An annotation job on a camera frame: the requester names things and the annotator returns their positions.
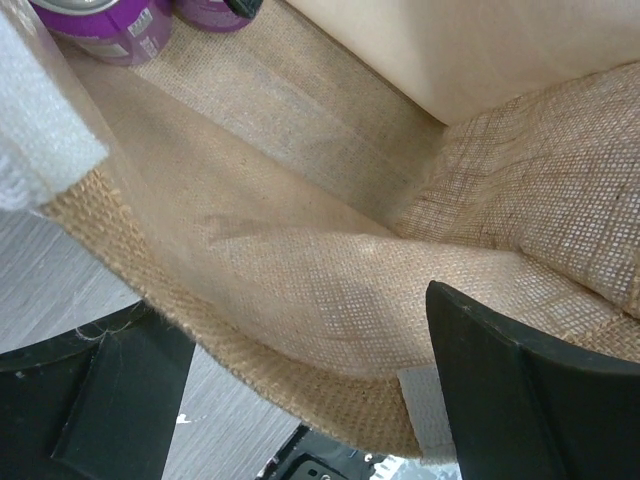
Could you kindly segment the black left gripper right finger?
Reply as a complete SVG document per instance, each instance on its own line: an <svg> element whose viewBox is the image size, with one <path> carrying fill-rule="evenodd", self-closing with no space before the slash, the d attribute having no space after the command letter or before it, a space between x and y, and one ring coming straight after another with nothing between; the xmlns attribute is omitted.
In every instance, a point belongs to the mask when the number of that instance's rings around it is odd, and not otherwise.
<svg viewBox="0 0 640 480"><path fill-rule="evenodd" d="M465 479L636 479L639 365L433 281L426 314Z"/></svg>

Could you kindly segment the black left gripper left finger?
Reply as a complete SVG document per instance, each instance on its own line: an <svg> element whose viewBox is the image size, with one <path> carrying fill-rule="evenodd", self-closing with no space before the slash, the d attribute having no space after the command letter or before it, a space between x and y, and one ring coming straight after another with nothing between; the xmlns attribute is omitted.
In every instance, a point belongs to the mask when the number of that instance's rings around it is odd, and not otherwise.
<svg viewBox="0 0 640 480"><path fill-rule="evenodd" d="M136 303L2 354L2 478L161 478L194 347Z"/></svg>

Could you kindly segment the brown burlap canvas bag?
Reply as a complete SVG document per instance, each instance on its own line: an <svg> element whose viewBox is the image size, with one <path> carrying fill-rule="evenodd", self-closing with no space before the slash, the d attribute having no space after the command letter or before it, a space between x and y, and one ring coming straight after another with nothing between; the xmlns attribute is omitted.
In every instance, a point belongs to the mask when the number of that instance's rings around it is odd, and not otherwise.
<svg viewBox="0 0 640 480"><path fill-rule="evenodd" d="M1 207L53 220L266 400L377 453L508 420L477 305L639 363L635 1L267 1L111 66L1 5Z"/></svg>

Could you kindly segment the purple Fanta can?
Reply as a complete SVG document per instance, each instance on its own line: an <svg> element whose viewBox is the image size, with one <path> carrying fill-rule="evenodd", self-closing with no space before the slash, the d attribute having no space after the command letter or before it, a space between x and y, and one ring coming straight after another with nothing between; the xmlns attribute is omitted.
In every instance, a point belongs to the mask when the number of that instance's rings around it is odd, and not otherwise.
<svg viewBox="0 0 640 480"><path fill-rule="evenodd" d="M171 3L164 0L36 0L31 5L48 30L114 65L156 58L172 30Z"/></svg>
<svg viewBox="0 0 640 480"><path fill-rule="evenodd" d="M236 15L223 1L176 0L175 13L190 25L212 33L236 32L251 23Z"/></svg>

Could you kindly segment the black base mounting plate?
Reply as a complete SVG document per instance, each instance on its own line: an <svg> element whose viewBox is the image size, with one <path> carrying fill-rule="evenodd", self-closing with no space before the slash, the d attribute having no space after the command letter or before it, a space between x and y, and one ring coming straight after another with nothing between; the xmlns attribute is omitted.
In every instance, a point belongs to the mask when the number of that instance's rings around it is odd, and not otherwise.
<svg viewBox="0 0 640 480"><path fill-rule="evenodd" d="M299 425L256 479L434 479L434 476L415 461L354 449Z"/></svg>

